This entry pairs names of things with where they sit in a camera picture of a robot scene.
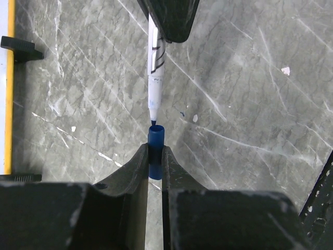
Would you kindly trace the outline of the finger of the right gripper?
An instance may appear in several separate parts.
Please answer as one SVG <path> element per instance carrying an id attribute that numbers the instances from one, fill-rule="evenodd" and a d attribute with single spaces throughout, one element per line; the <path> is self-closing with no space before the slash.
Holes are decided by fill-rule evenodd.
<path id="1" fill-rule="evenodd" d="M 145 17 L 151 17 L 168 43 L 189 38 L 199 0 L 138 0 Z"/>

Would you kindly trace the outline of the white whiteboard marker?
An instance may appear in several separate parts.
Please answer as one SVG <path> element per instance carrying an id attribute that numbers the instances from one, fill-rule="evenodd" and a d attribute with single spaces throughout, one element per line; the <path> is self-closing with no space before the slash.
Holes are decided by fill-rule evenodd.
<path id="1" fill-rule="evenodd" d="M 157 123 L 158 110 L 161 106 L 164 67 L 165 39 L 162 37 L 151 15 L 148 15 L 148 109 L 153 126 Z"/>

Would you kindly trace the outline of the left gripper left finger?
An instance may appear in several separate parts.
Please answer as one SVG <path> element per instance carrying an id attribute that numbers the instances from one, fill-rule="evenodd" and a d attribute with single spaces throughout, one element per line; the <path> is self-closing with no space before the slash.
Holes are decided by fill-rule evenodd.
<path id="1" fill-rule="evenodd" d="M 1 182 L 1 249 L 144 249 L 148 146 L 96 184 Z"/>

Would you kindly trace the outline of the blue marker cap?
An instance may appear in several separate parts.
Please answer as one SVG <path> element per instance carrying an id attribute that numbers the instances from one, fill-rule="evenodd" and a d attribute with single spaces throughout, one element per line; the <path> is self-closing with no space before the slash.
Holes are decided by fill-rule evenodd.
<path id="1" fill-rule="evenodd" d="M 162 179 L 164 134 L 164 127 L 161 125 L 151 126 L 148 131 L 149 177 L 154 180 Z"/>

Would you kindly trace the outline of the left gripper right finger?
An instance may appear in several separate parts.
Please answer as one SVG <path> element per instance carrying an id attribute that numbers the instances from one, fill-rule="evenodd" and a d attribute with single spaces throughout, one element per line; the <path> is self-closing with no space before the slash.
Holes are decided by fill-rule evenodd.
<path id="1" fill-rule="evenodd" d="M 310 249 L 298 212 L 283 193 L 208 190 L 162 152 L 165 249 Z"/>

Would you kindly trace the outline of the yellow framed whiteboard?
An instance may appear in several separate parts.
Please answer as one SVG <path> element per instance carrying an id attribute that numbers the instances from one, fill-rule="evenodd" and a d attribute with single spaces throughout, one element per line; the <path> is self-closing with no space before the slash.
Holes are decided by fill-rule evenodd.
<path id="1" fill-rule="evenodd" d="M 1 1 L 1 37 L 15 36 L 15 1 Z M 1 48 L 1 175 L 12 170 L 14 53 Z"/>

